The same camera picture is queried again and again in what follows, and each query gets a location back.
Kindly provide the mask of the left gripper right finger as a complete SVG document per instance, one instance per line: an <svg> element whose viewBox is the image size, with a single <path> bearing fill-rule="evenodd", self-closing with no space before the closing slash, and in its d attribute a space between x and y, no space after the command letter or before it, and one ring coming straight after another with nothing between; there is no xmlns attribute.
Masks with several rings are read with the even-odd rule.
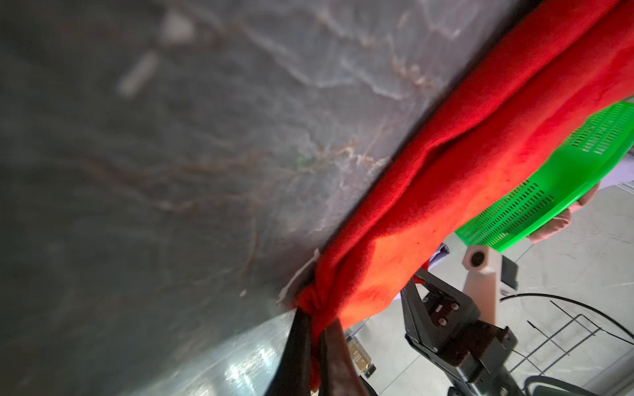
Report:
<svg viewBox="0 0 634 396"><path fill-rule="evenodd" d="M368 395L354 368L339 319L320 335L320 379L319 395Z"/></svg>

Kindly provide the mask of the red t shirt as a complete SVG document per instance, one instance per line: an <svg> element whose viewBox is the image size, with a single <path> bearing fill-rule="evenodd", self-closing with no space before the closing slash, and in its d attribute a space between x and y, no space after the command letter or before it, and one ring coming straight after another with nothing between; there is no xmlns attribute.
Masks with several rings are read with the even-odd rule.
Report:
<svg viewBox="0 0 634 396"><path fill-rule="evenodd" d="M321 255L298 299L313 340L384 310L447 236L632 92L632 2L539 3L490 46Z"/></svg>

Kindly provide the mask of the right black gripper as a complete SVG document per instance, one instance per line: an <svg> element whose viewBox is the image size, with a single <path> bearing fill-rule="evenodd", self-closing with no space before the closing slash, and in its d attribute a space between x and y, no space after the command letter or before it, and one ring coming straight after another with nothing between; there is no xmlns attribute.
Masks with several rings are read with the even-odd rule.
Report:
<svg viewBox="0 0 634 396"><path fill-rule="evenodd" d="M479 320L475 304L459 311L462 293L420 269L401 290L405 339L440 369L447 395L523 395L505 362L518 341L512 331Z"/></svg>

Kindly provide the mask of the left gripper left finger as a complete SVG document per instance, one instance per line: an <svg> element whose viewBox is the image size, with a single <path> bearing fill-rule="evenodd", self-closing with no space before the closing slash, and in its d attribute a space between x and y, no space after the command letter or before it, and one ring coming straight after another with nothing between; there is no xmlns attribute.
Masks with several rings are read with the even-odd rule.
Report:
<svg viewBox="0 0 634 396"><path fill-rule="evenodd" d="M300 308L266 396L309 396L311 393L311 317Z"/></svg>

